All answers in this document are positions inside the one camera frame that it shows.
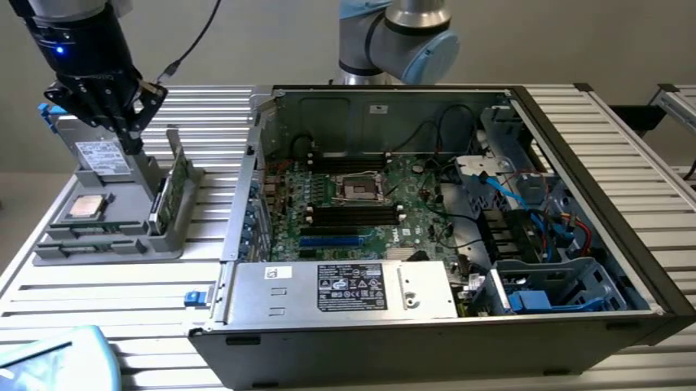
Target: blue latch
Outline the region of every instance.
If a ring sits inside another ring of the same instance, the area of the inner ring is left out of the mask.
[[[39,112],[42,113],[42,118],[46,121],[46,124],[48,125],[48,129],[51,129],[51,132],[58,134],[56,124],[54,124],[54,121],[51,120],[51,107],[47,103],[39,104]]]
[[[603,309],[606,303],[603,297],[596,297],[579,305],[552,305],[544,291],[516,291],[508,296],[508,300],[516,314],[595,312]]]
[[[206,292],[191,291],[185,296],[185,307],[205,307],[206,303]]]
[[[56,124],[51,120],[51,116],[65,116],[65,115],[67,115],[66,109],[62,108],[60,106],[51,106],[47,103],[39,104],[38,109],[39,109],[39,111],[42,113],[42,118],[44,119],[44,121],[46,121],[46,123],[48,125],[48,129],[51,129],[51,132],[58,134]]]

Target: gray floor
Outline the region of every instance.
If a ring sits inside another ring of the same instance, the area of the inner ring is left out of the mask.
[[[69,178],[69,174],[0,173],[0,273]]]

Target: barcode sticker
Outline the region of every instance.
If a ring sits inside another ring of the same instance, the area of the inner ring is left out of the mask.
[[[121,153],[121,149],[111,141],[75,143],[91,170],[98,175],[129,174],[131,169]]]

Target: open computer chassis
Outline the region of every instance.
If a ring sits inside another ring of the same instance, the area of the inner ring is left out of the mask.
[[[227,387],[580,373],[694,307],[521,86],[274,86],[211,317]]]

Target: metal rail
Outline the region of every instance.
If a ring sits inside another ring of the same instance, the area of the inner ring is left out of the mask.
[[[207,170],[189,230],[185,261],[155,264],[34,267],[30,249],[66,192],[0,278],[0,351],[97,324],[121,359],[127,389],[222,391],[185,338],[185,322],[207,309],[186,310],[183,295],[215,282],[240,159],[249,131],[250,87],[174,87],[145,132],[146,151],[173,161],[163,130],[181,124],[187,155]],[[647,247],[696,304],[696,212],[596,96],[573,86],[531,86],[544,112],[619,207]],[[540,390],[696,387],[696,326],[655,347],[632,347],[581,376],[416,384],[409,389]],[[397,390],[404,385],[370,389]]]
[[[651,105],[660,106],[696,135],[696,86],[662,84]]]

